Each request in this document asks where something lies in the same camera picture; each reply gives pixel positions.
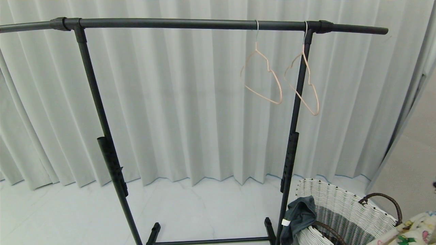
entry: clothing label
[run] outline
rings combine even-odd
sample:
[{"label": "clothing label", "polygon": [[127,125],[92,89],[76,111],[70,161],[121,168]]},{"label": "clothing label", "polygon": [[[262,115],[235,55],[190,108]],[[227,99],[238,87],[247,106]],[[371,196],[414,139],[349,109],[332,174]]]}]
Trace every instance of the clothing label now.
[{"label": "clothing label", "polygon": [[282,225],[289,226],[290,223],[291,223],[291,221],[286,220],[286,219],[282,219]]}]

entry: white wicker basket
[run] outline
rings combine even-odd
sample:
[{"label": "white wicker basket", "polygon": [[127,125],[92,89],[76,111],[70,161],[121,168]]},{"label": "white wicker basket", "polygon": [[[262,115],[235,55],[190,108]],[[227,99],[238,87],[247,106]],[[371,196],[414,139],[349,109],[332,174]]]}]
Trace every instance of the white wicker basket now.
[{"label": "white wicker basket", "polygon": [[[399,221],[379,208],[367,204],[368,198],[375,195],[393,201]],[[330,226],[349,245],[365,245],[401,223],[402,215],[398,204],[383,194],[371,194],[360,198],[335,185],[315,179],[303,179],[298,183],[295,198],[307,196],[313,196],[315,199],[317,221]],[[322,227],[318,229],[309,227],[300,231],[297,234],[299,244],[340,244],[325,229]]]}]

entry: garment rack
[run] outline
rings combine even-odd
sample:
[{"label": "garment rack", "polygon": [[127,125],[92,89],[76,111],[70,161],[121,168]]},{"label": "garment rack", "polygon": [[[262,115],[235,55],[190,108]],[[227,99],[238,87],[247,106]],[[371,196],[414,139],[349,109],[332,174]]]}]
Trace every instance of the garment rack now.
[{"label": "garment rack", "polygon": [[[74,31],[76,40],[82,55],[83,65],[85,67],[86,76],[88,78],[89,87],[94,99],[95,108],[99,116],[100,124],[103,129],[103,137],[97,139],[100,149],[103,153],[106,166],[111,176],[118,199],[126,216],[133,238],[137,245],[142,245],[140,235],[135,225],[132,213],[130,212],[127,203],[127,185],[122,174],[122,167],[119,164],[115,150],[115,145],[112,140],[109,124],[106,118],[103,102],[100,97],[100,92],[97,86],[94,69],[92,68],[91,58],[86,43],[86,28],[183,28],[183,29],[226,29],[226,30],[271,30],[271,31],[306,31],[305,22],[295,21],[258,21],[255,20],[196,20],[196,19],[149,19],[149,18],[98,18],[98,19],[81,19],[81,18],[66,18],[59,17],[50,21],[31,22],[21,24],[8,24],[0,26],[0,33],[19,32],[19,31],[35,31],[35,30],[59,30],[59,31]],[[307,33],[304,40],[304,54],[307,59],[309,57],[310,44],[314,33],[322,34],[328,32],[351,32],[363,34],[379,34],[385,35],[388,32],[387,28],[333,24],[329,21],[307,21]],[[303,92],[304,78],[306,74],[306,64],[304,58],[301,57],[300,69],[298,73],[298,81],[296,90],[299,94]],[[211,243],[227,243],[227,242],[255,242],[269,241],[270,245],[280,245],[280,234],[283,226],[281,220],[286,211],[288,202],[289,190],[293,166],[295,162],[295,154],[298,144],[298,132],[296,131],[298,113],[300,111],[300,98],[295,95],[293,113],[291,119],[290,133],[288,139],[288,147],[286,150],[285,163],[283,168],[283,177],[280,184],[280,192],[283,193],[282,204],[280,208],[279,224],[277,234],[274,234],[270,219],[265,218],[264,224],[266,227],[266,237],[250,237],[250,238],[231,238],[231,239],[213,239],[213,240],[196,240],[196,241],[177,241],[177,242],[156,242],[160,231],[160,224],[155,223],[151,229],[146,245],[184,245],[184,244],[211,244]]]}]

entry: floor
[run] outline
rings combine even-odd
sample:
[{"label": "floor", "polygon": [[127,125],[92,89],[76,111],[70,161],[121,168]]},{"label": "floor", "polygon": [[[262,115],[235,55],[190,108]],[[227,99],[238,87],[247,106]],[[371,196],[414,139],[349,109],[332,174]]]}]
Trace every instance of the floor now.
[{"label": "floor", "polygon": [[[300,179],[292,179],[290,201]],[[363,176],[333,180],[360,196],[368,183]],[[24,182],[10,186],[1,181],[0,187],[1,245],[134,244],[111,183],[83,188],[53,184],[30,191]],[[264,184],[248,179],[243,186],[231,177],[203,179],[193,187],[188,179],[157,179],[145,187],[132,181],[128,188],[144,244],[155,222],[162,227],[158,242],[266,236],[263,221],[270,217],[276,231],[282,197],[280,179],[274,176]]]}]

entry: pink clothes hanger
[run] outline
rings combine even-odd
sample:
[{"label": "pink clothes hanger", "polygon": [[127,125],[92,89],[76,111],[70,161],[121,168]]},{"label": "pink clothes hanger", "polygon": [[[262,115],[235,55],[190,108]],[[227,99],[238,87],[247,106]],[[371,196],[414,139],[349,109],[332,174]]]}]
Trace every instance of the pink clothes hanger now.
[{"label": "pink clothes hanger", "polygon": [[[259,22],[256,20],[256,23],[257,23],[257,34],[256,34],[255,49],[254,49],[254,52],[252,52],[252,53],[247,57],[247,60],[245,61],[245,65],[242,67],[242,69],[241,69],[241,73],[239,74],[239,77],[240,77],[242,83],[244,84],[244,86],[245,86],[248,90],[250,90],[251,92],[253,92],[253,93],[255,93],[256,95],[260,96],[261,98],[264,98],[264,99],[268,100],[268,101],[271,102],[271,103],[274,103],[274,104],[279,105],[279,104],[282,103],[282,100],[283,100],[283,95],[282,95],[282,86],[280,85],[280,82],[279,82],[279,79],[278,79],[277,76],[276,76],[276,73],[275,73],[273,70],[271,70],[271,69],[269,68],[269,61],[268,61],[268,59],[267,59],[267,58],[266,58],[266,57],[265,57],[265,56],[264,56],[264,55],[263,55],[263,54],[262,54],[262,53],[257,49],[257,36],[259,35]],[[253,57],[254,54],[259,54],[262,58],[264,58],[264,59],[266,60],[266,69],[268,70],[268,72],[272,73],[272,75],[274,76],[274,79],[276,80],[277,86],[279,87],[279,90],[280,90],[280,100],[279,100],[279,101],[271,100],[271,99],[269,99],[269,98],[267,98],[267,97],[265,97],[265,96],[259,94],[258,92],[254,91],[253,89],[251,89],[250,87],[248,87],[248,86],[245,84],[245,82],[242,80],[242,71],[243,71],[244,68],[247,66],[248,61],[251,59],[251,57]]]},{"label": "pink clothes hanger", "polygon": [[297,96],[301,99],[301,102],[303,102],[303,104],[306,106],[306,108],[310,111],[310,113],[314,116],[318,115],[318,113],[320,113],[320,101],[318,99],[318,94],[317,94],[317,90],[315,89],[315,86],[313,84],[310,83],[310,68],[309,68],[309,63],[307,63],[307,58],[306,55],[304,54],[304,40],[306,39],[306,33],[307,33],[307,21],[305,21],[306,23],[306,32],[304,33],[304,38],[303,38],[303,50],[302,52],[297,55],[295,57],[295,59],[292,61],[291,65],[288,66],[288,68],[285,70],[285,74],[283,75],[283,78],[285,79],[286,82],[288,82],[288,80],[286,80],[286,72],[288,71],[288,69],[291,69],[292,66],[294,65],[294,61],[297,60],[298,57],[303,56],[304,59],[304,63],[306,63],[307,66],[307,72],[309,73],[309,77],[307,78],[307,83],[312,87],[313,92],[315,93],[315,98],[317,99],[317,111],[313,112],[310,107],[306,104],[306,102],[304,101],[304,99],[301,97],[301,95],[297,92],[297,90],[291,85],[290,82],[288,82],[289,86],[291,86],[292,90],[295,91],[295,93],[297,94]]}]

